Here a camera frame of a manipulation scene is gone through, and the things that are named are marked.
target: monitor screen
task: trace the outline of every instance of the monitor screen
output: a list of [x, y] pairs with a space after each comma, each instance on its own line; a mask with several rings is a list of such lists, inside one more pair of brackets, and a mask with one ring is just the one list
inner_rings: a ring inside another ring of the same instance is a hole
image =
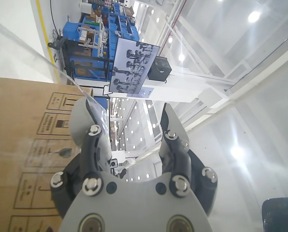
[[118, 38], [110, 92], [138, 94], [160, 47]]

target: black cable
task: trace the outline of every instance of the black cable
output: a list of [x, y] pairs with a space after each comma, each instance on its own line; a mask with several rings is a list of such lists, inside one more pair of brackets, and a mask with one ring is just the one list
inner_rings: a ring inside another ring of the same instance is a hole
[[53, 16], [52, 16], [51, 0], [50, 0], [50, 14], [51, 14], [52, 23], [53, 23], [53, 26], [55, 27], [56, 33], [58, 36], [60, 36], [60, 34], [57, 31], [56, 24], [55, 24], [55, 21], [54, 21]]
[[53, 22], [53, 26], [55, 27], [56, 33], [57, 33], [58, 36], [60, 36], [60, 34], [58, 34], [58, 31], [57, 31], [57, 28], [56, 28], [56, 25], [55, 25], [55, 21], [53, 20], [53, 16], [52, 16], [51, 0], [50, 0], [50, 13], [51, 13], [51, 19], [52, 19], [52, 22]]

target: clear plastic sheet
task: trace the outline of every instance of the clear plastic sheet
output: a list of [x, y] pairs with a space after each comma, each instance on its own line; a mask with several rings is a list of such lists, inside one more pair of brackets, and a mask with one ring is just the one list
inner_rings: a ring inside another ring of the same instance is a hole
[[67, 81], [72, 82], [89, 101], [92, 113], [98, 124], [102, 127], [103, 133], [108, 138], [108, 148], [111, 148], [106, 110], [71, 77], [62, 72], [58, 67], [37, 53], [1, 24], [0, 77], [55, 82], [64, 85]]

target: yellow floor line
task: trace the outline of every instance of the yellow floor line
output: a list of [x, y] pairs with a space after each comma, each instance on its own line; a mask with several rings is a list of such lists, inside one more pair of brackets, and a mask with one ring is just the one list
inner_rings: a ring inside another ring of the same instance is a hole
[[[47, 44], [49, 43], [49, 41], [48, 41], [48, 37], [47, 37], [47, 34], [46, 34], [46, 28], [45, 28], [45, 24], [44, 24], [44, 20], [43, 20], [43, 14], [42, 14], [42, 10], [41, 10], [40, 0], [35, 0], [35, 2], [36, 2], [36, 4], [37, 4], [37, 11], [38, 11], [38, 13], [39, 13], [39, 18], [40, 18], [40, 22], [41, 22], [41, 26], [42, 26], [42, 31], [43, 31], [45, 43], [46, 43], [46, 46], [47, 46]], [[49, 57], [50, 57], [50, 61], [51, 61], [51, 63], [54, 65], [54, 64], [55, 64], [55, 61], [54, 61], [54, 59], [53, 59], [53, 57], [52, 57], [52, 53], [51, 53], [50, 47], [47, 46], [47, 50], [48, 50], [48, 54], [49, 54]], [[57, 82], [59, 83], [59, 82], [60, 82], [60, 78], [59, 78], [59, 76], [58, 76], [57, 69], [54, 68], [54, 71], [55, 71], [56, 80], [57, 80]]]

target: red pipe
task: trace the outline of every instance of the red pipe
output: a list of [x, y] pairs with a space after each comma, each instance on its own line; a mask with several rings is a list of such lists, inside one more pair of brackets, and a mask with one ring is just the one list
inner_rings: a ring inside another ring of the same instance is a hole
[[[184, 4], [183, 4], [182, 8], [180, 9], [177, 18], [176, 18], [176, 20], [174, 21], [174, 23], [173, 23], [173, 25], [172, 25], [172, 28], [174, 28], [174, 26], [175, 26], [175, 24], [176, 24], [176, 22], [177, 22], [177, 20], [178, 20], [178, 18], [179, 18], [179, 16], [180, 16], [180, 13], [182, 12], [183, 8], [185, 7], [186, 2], [187, 2], [187, 0], [185, 0], [185, 2], [184, 2]], [[165, 43], [167, 42], [167, 40], [168, 40], [168, 38], [170, 37], [170, 35], [171, 35], [171, 30], [170, 30], [170, 32], [169, 32], [167, 38], [166, 38], [166, 41], [164, 42], [164, 44], [163, 44], [163, 46], [162, 46], [162, 49], [161, 49], [159, 55], [162, 53], [163, 48], [164, 48], [164, 46], [165, 46]]]

